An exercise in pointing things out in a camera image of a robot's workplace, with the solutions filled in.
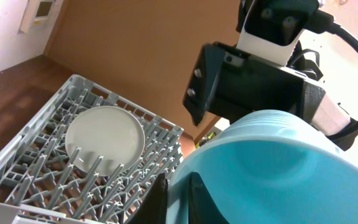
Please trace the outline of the light blue cup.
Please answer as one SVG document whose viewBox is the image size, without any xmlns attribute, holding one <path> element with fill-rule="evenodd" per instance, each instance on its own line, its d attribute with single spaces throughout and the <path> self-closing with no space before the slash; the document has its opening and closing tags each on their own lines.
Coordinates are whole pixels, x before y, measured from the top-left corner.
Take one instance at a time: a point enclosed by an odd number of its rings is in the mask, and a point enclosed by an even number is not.
<svg viewBox="0 0 358 224">
<path fill-rule="evenodd" d="M 358 165 L 284 111 L 248 114 L 186 157 L 170 179 L 167 223 L 188 223 L 192 172 L 229 223 L 358 223 Z"/>
</svg>

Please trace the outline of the grey plate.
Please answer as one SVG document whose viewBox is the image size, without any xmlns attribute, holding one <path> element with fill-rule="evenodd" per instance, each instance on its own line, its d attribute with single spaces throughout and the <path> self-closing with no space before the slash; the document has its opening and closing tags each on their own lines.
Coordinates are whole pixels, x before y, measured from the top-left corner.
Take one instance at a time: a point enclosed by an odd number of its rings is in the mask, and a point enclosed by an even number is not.
<svg viewBox="0 0 358 224">
<path fill-rule="evenodd" d="M 125 171 L 141 157 L 145 133 L 140 121 L 116 106 L 97 106 L 81 112 L 68 126 L 65 149 L 73 164 L 89 173 L 107 177 L 122 165 Z"/>
</svg>

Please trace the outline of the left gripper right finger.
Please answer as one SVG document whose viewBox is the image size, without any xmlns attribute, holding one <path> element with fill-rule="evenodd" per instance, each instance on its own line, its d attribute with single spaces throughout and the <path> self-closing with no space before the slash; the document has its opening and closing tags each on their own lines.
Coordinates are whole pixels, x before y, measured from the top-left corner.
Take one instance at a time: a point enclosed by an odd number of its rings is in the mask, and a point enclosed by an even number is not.
<svg viewBox="0 0 358 224">
<path fill-rule="evenodd" d="M 219 211 L 197 172 L 190 174 L 188 184 L 188 223 L 229 224 Z"/>
</svg>

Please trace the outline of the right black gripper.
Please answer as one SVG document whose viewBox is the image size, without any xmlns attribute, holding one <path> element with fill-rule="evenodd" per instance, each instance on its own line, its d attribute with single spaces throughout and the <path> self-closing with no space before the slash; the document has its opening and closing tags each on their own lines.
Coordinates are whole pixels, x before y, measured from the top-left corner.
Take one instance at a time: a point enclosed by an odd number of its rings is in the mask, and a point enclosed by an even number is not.
<svg viewBox="0 0 358 224">
<path fill-rule="evenodd" d="M 183 106 L 193 124 L 210 112 L 235 122 L 260 110 L 304 118 L 305 77 L 220 42 L 205 44 L 191 73 Z"/>
</svg>

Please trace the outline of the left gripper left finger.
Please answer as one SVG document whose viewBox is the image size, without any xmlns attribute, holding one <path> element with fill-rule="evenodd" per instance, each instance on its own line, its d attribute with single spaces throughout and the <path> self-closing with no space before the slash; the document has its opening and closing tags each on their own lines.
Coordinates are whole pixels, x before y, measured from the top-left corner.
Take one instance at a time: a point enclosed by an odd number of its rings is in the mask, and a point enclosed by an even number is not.
<svg viewBox="0 0 358 224">
<path fill-rule="evenodd" d="M 167 200 L 168 180 L 165 174 L 161 173 L 127 224 L 166 224 Z"/>
</svg>

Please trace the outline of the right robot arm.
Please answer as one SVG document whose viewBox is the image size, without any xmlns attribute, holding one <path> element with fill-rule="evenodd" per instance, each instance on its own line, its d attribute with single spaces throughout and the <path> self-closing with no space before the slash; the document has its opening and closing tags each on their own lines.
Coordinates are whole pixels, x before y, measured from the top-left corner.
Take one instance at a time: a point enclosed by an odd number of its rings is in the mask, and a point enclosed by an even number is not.
<svg viewBox="0 0 358 224">
<path fill-rule="evenodd" d="M 294 114 L 327 137 L 355 124 L 306 74 L 219 42 L 202 46 L 183 105 L 196 126 L 207 112 L 234 123 L 260 110 Z"/>
</svg>

